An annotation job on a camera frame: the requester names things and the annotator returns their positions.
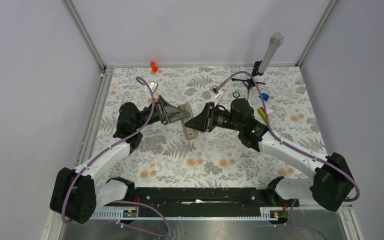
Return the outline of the white remote control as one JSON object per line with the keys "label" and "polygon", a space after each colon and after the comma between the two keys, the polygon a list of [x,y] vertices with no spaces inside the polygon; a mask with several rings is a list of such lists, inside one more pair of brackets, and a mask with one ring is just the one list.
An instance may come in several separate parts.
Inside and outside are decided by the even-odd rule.
{"label": "white remote control", "polygon": [[186,111],[189,113],[189,116],[182,119],[180,122],[181,122],[181,125],[182,125],[182,129],[183,129],[183,133],[184,133],[184,137],[187,141],[191,141],[191,140],[195,140],[199,137],[199,134],[198,134],[198,131],[196,129],[193,129],[193,128],[189,128],[189,127],[186,127],[186,123],[193,119],[194,118],[194,115],[193,115],[193,110],[192,110],[192,107],[190,105],[190,103],[184,103],[184,104],[180,104],[178,105],[178,107],[183,110],[183,111]]}

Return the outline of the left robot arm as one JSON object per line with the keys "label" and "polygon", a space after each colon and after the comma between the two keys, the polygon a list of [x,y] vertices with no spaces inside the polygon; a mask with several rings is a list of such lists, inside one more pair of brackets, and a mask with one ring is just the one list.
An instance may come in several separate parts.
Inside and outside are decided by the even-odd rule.
{"label": "left robot arm", "polygon": [[168,125],[191,117],[187,104],[174,106],[162,96],[140,110],[132,102],[119,108],[113,142],[101,152],[73,169],[62,168],[56,176],[49,207],[65,221],[87,222],[97,208],[114,201],[128,206],[135,192],[127,180],[111,179],[99,185],[100,179],[117,163],[130,156],[140,145],[142,129],[154,123]]}

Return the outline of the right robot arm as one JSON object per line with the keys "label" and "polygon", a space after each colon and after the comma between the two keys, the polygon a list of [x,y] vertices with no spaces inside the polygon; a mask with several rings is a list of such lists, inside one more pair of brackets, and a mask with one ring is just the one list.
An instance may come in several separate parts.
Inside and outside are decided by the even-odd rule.
{"label": "right robot arm", "polygon": [[230,110],[208,102],[202,112],[188,120],[185,126],[203,133],[210,133],[216,127],[237,131],[237,137],[245,147],[282,160],[309,178],[311,186],[308,190],[284,190],[281,183],[269,189],[266,198],[273,206],[289,199],[311,197],[324,209],[335,212],[348,201],[352,190],[356,190],[357,197],[360,195],[341,154],[312,153],[304,147],[275,138],[270,128],[255,118],[254,109],[244,98],[233,100]]}

